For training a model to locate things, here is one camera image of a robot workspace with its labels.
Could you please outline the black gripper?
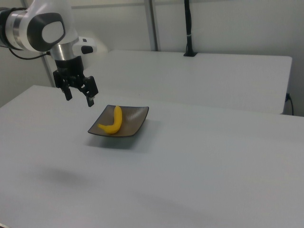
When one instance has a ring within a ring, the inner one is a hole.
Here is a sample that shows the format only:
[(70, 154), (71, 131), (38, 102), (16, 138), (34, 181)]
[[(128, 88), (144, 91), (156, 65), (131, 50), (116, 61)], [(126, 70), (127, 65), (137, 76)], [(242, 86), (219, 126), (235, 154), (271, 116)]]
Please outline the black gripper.
[(67, 101), (72, 99), (69, 86), (80, 87), (79, 91), (86, 96), (89, 107), (94, 105), (98, 88), (93, 76), (85, 77), (84, 66), (80, 56), (70, 60), (55, 60), (57, 70), (53, 72), (56, 87), (60, 87)]

